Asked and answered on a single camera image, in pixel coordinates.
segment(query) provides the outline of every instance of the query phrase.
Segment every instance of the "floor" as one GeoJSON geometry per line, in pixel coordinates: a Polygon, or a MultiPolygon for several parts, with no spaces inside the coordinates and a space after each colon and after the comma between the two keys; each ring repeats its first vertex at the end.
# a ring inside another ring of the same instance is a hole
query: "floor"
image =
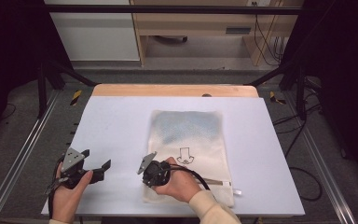
{"type": "MultiPolygon", "coordinates": [[[[266,55],[266,58],[269,63],[274,63],[270,56],[266,55]]],[[[177,39],[151,38],[144,66],[123,62],[74,64],[83,76],[103,83],[245,84],[276,67],[266,63],[252,66],[241,38],[192,36],[185,43],[177,39]]],[[[280,78],[277,76],[257,87],[272,121],[295,114],[294,91],[280,91],[280,78]],[[271,92],[275,93],[277,101],[270,100],[271,92]]],[[[4,203],[0,203],[0,223],[46,223],[47,218],[40,215],[46,201],[43,191],[51,178],[55,160],[72,141],[82,109],[92,92],[92,88],[68,76],[64,79],[67,84],[63,91],[49,91],[49,96],[56,97],[56,105],[49,111],[43,129],[34,135],[37,141],[31,146],[24,143],[38,122],[37,83],[33,81],[21,86],[8,97],[9,104],[0,122],[0,187],[5,188],[0,192],[4,191],[6,195],[1,198],[4,203]],[[82,90],[82,95],[73,106],[70,102],[76,90],[82,90]],[[29,148],[29,151],[23,152],[24,148],[29,148]],[[12,164],[16,163],[19,155],[24,156],[26,162],[16,173],[12,164]],[[15,184],[3,185],[6,178],[14,178],[15,184]]],[[[263,218],[263,223],[358,223],[356,161],[341,157],[323,109],[318,106],[317,96],[311,90],[306,90],[306,95],[307,108],[315,105],[316,109],[309,111],[307,124],[293,144],[287,162],[289,166],[307,170],[323,183],[323,194],[315,202],[302,200],[306,211],[303,217],[263,218]],[[317,164],[313,155],[315,150],[321,154],[333,182],[324,182],[321,164],[317,164]],[[349,208],[347,215],[340,214],[345,208],[349,208]]],[[[301,123],[301,120],[291,119],[275,126],[283,152],[294,142],[301,123]]],[[[317,182],[310,175],[296,169],[292,175],[302,197],[318,196],[317,182]]],[[[243,217],[242,223],[253,223],[254,219],[243,217]]],[[[85,217],[85,220],[98,223],[101,219],[85,217]]]]}

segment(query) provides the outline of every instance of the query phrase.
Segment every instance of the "left hand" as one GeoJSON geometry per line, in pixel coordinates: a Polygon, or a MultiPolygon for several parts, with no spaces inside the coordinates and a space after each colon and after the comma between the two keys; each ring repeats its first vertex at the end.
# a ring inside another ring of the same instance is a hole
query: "left hand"
{"type": "MultiPolygon", "coordinates": [[[[61,177],[62,163],[60,163],[56,177],[61,177]]],[[[74,189],[68,189],[64,186],[59,186],[54,194],[53,199],[53,217],[52,219],[72,223],[75,219],[75,212],[80,203],[81,196],[84,190],[89,185],[92,179],[92,171],[86,172],[80,179],[80,182],[74,189]]]]}

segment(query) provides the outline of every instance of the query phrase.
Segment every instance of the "white cabinet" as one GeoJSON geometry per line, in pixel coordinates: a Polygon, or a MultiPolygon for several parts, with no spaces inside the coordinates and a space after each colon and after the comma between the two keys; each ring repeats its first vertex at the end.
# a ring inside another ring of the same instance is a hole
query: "white cabinet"
{"type": "MultiPolygon", "coordinates": [[[[45,0],[46,4],[128,5],[128,0],[45,0]]],[[[50,13],[71,61],[139,61],[130,13],[50,13]]]]}

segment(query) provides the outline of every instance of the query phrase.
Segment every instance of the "gray floor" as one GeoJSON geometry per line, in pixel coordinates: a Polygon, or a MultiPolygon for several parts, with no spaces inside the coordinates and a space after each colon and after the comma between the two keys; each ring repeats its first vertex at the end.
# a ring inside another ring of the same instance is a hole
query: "gray floor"
{"type": "MultiPolygon", "coordinates": [[[[152,38],[147,52],[146,64],[141,67],[130,63],[115,63],[115,69],[95,66],[97,63],[81,64],[78,71],[85,77],[103,83],[213,83],[243,84],[266,74],[274,66],[261,64],[254,67],[240,38],[202,38],[190,37],[186,43],[175,40],[152,38]]],[[[0,212],[0,223],[19,218],[14,223],[37,223],[36,219],[46,220],[40,211],[46,201],[43,191],[48,184],[55,161],[67,149],[80,121],[82,111],[91,95],[92,88],[76,80],[64,77],[67,84],[59,91],[55,105],[43,132],[30,153],[28,161],[22,167],[21,175],[11,189],[5,205],[0,212]],[[82,90],[76,105],[69,105],[75,91],[82,90]]],[[[275,77],[258,87],[260,97],[265,98],[271,120],[293,115],[289,104],[271,102],[269,94],[274,91],[278,99],[289,101],[294,94],[281,92],[275,77]]],[[[5,180],[11,164],[16,160],[22,145],[36,122],[37,102],[36,82],[30,82],[14,90],[8,97],[3,118],[14,108],[14,113],[0,122],[0,185],[5,180]]],[[[317,105],[315,96],[308,98],[307,107],[317,105]]],[[[282,150],[286,151],[292,143],[298,127],[291,120],[276,127],[282,150]]],[[[355,161],[341,158],[339,146],[325,121],[323,113],[314,111],[309,114],[306,129],[311,133],[351,212],[358,223],[358,166],[355,161]]],[[[316,175],[317,170],[310,158],[304,135],[296,140],[288,156],[288,165],[303,168],[316,175]]],[[[297,171],[292,172],[299,193],[304,197],[314,197],[317,185],[308,176],[297,171]]],[[[324,194],[317,202],[302,201],[306,215],[290,218],[263,218],[264,223],[341,223],[331,198],[324,194]]],[[[86,220],[100,220],[99,217],[87,217],[86,220]]],[[[244,217],[243,223],[252,223],[252,217],[244,217]]]]}

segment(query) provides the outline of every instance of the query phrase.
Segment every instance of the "right hand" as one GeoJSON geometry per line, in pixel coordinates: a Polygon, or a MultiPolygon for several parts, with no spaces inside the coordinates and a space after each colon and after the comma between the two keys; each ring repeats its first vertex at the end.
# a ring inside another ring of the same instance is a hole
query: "right hand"
{"type": "MultiPolygon", "coordinates": [[[[166,162],[177,164],[173,157],[169,157],[166,162]]],[[[191,173],[171,171],[170,181],[164,186],[153,187],[153,190],[157,194],[169,195],[180,202],[188,203],[196,193],[201,191],[201,188],[191,173]]]]}

